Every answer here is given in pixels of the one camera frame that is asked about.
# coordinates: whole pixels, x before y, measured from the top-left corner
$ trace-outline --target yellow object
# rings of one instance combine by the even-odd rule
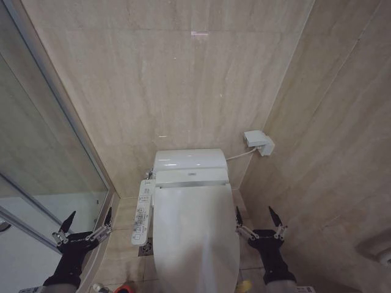
[[[242,283],[238,284],[235,289],[235,293],[246,293],[252,288],[252,284],[249,280],[244,280]]]

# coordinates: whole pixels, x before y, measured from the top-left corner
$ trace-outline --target toilet lid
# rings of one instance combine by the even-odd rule
[[[229,184],[157,189],[153,251],[165,293],[233,293],[239,239]]]

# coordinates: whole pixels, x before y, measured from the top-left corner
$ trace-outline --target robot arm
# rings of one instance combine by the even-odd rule
[[[253,230],[243,226],[239,209],[236,209],[236,221],[238,233],[248,238],[247,243],[256,249],[262,259],[265,268],[263,281],[267,292],[270,293],[292,293],[296,292],[296,279],[288,270],[283,260],[280,247],[284,243],[284,234],[287,226],[283,226],[280,217],[269,207],[269,211],[277,232],[274,230]]]
[[[110,208],[103,226],[94,232],[74,233],[67,236],[66,233],[75,214],[76,211],[62,223],[58,232],[52,234],[57,242],[57,249],[62,253],[53,276],[46,279],[42,287],[25,289],[21,291],[22,293],[75,293],[78,290],[84,258],[110,235],[112,220]]]

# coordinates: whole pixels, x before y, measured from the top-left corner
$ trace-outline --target metal frame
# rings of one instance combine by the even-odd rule
[[[4,179],[5,182],[7,182],[9,185],[11,185],[14,189],[16,189],[20,197],[26,201],[29,205],[31,205],[33,208],[38,210],[41,214],[43,214],[45,217],[49,218],[51,221],[54,223],[58,224],[61,226],[62,221],[58,219],[51,211],[49,211],[47,208],[45,208],[44,205],[42,205],[38,200],[36,200],[32,195],[29,195],[26,191],[22,189],[15,181],[12,179],[8,178],[6,175],[0,172],[0,177]]]
[[[9,211],[4,209],[2,206],[0,206],[0,217],[4,219],[6,222],[10,223],[11,225],[17,227],[21,231],[25,232],[26,234],[30,235],[34,239],[37,239],[39,242],[41,242],[43,245],[49,247],[50,249],[54,250],[58,254],[60,252],[57,250],[55,244],[48,240],[47,237],[39,233],[37,230],[33,229],[33,227],[29,226],[28,224],[24,223],[22,220],[20,220],[15,215],[11,214]]]
[[[80,120],[78,120],[77,112],[75,112],[70,102],[70,99],[67,96],[67,92],[64,89],[64,86],[62,85],[61,81],[58,78],[57,72],[55,71],[49,57],[47,56],[47,53],[28,15],[24,11],[23,4],[21,3],[20,0],[0,0],[0,1],[4,3],[11,19],[13,19],[13,22],[15,23],[15,27],[18,29],[20,36],[24,41],[24,44],[26,45],[27,49],[30,51],[32,58],[37,64],[38,70],[41,72],[43,78],[48,84],[54,98],[58,102],[58,105],[60,106],[62,112],[64,113],[65,118],[68,120],[70,127],[74,131],[76,137],[80,141],[81,146],[84,148],[86,154],[88,155],[93,167],[99,174],[103,184],[106,186],[107,189],[106,196],[104,198],[104,201],[102,202],[101,209],[98,215],[98,221],[94,226],[95,229],[97,225],[99,225],[100,222],[102,222],[102,219],[104,219],[105,217],[105,211],[108,210],[108,207],[110,207],[111,205],[111,200],[113,199],[114,192],[115,192],[114,186],[110,178],[108,177],[108,174],[104,169],[104,166],[101,163],[99,157],[96,157],[97,152],[95,151],[92,142],[88,137],[88,133],[83,128],[83,125],[80,122]],[[10,178],[6,177],[1,173],[0,173],[0,177],[2,177],[6,182],[8,182],[8,184],[14,187],[17,191],[19,191],[22,199],[28,202],[31,206],[36,208],[38,211],[40,211],[42,214],[47,216],[50,220],[54,221],[55,223],[58,223],[59,225],[62,224],[62,221],[60,221],[54,214],[52,214],[49,210],[47,210],[47,208],[45,208],[41,203],[39,203],[34,197],[29,195],[27,192],[25,192],[18,184],[16,184]],[[34,237],[41,243],[57,251],[56,246],[53,243],[51,243],[51,241],[49,241],[45,236],[37,232],[35,229],[31,228],[29,225],[25,224],[23,221],[21,221],[11,213],[7,212],[7,214],[4,214],[4,218],[7,219],[9,223],[27,232],[30,236]]]

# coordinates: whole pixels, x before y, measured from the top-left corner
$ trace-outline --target beige marble wall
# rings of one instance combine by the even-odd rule
[[[391,291],[358,249],[391,240],[390,15],[390,1],[316,0],[265,126],[276,149],[240,188],[255,226],[280,213],[285,257],[317,292]]]
[[[263,127],[313,1],[23,4],[119,195],[135,197],[156,150],[246,150],[242,134]],[[233,187],[249,159],[229,163]]]

